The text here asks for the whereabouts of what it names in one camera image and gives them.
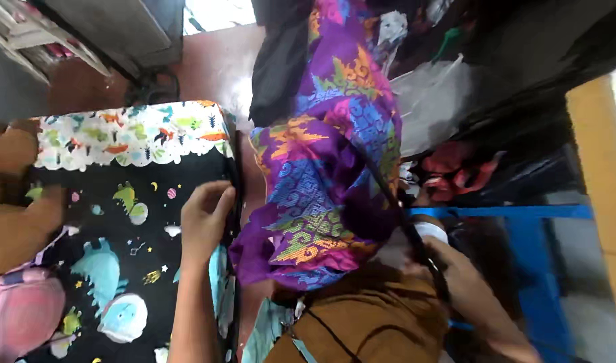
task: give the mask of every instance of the white plastic bag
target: white plastic bag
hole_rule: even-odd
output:
[[[472,90],[471,68],[456,61],[426,62],[391,80],[402,117],[402,156],[421,153],[449,139]]]

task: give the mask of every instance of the purple patterned fabric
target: purple patterned fabric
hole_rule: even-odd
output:
[[[395,193],[401,120],[372,58],[376,23],[361,1],[315,1],[296,117],[250,135],[267,201],[229,249],[242,284],[332,284],[371,257],[395,227],[358,152],[365,150]]]

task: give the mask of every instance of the pink bag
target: pink bag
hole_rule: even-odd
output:
[[[61,283],[46,269],[0,276],[0,363],[13,363],[50,339],[64,303]]]

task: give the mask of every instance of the brown floor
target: brown floor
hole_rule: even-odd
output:
[[[183,56],[172,69],[180,82],[180,99],[207,99],[237,118],[248,117],[252,70],[265,30],[246,25],[183,38]],[[60,62],[50,74],[51,114],[124,106],[128,81],[116,71],[104,77],[80,59]]]
[[[208,99],[234,114],[237,123],[246,122],[252,100],[252,70],[264,37],[264,29],[256,25],[184,37],[182,61],[172,66],[180,82],[181,101]],[[79,59],[71,59],[61,62],[50,76],[51,114],[124,106],[128,81],[117,72],[105,78]],[[265,181],[254,162],[247,135],[240,139],[246,181],[242,221],[246,221],[251,211],[265,202]],[[273,289],[271,280],[241,289],[239,359],[261,301],[271,296]]]

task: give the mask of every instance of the yellow wall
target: yellow wall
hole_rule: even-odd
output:
[[[616,302],[616,105],[610,76],[584,83],[566,98]]]

